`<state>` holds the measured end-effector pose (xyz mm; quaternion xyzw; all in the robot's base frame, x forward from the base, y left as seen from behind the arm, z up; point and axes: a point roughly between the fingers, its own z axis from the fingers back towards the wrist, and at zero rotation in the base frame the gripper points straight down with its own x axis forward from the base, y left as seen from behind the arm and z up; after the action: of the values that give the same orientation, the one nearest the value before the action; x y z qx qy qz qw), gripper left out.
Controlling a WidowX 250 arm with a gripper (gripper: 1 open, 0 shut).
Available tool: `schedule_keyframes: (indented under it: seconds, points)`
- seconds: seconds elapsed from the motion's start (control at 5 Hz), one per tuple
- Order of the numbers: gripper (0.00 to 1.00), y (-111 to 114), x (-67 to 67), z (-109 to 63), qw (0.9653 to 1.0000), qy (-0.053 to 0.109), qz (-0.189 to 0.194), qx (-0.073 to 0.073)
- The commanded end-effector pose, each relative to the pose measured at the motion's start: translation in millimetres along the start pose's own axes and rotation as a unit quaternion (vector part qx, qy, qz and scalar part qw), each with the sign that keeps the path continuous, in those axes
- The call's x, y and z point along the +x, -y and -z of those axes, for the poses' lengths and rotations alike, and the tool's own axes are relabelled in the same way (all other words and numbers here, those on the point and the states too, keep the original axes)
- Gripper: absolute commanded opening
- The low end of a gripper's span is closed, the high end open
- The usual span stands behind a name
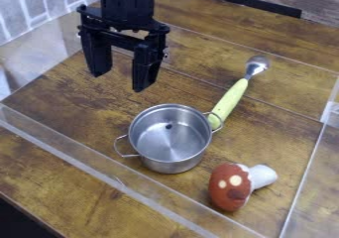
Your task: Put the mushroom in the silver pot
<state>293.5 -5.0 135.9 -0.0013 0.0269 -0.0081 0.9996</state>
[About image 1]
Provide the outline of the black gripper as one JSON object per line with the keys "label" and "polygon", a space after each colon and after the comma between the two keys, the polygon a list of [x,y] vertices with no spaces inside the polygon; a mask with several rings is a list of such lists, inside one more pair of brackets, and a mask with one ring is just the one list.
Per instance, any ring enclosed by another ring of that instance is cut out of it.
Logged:
{"label": "black gripper", "polygon": [[111,46],[134,48],[132,89],[155,83],[164,58],[170,27],[154,19],[155,0],[99,0],[99,6],[80,5],[80,36],[90,73],[99,77],[112,67]]}

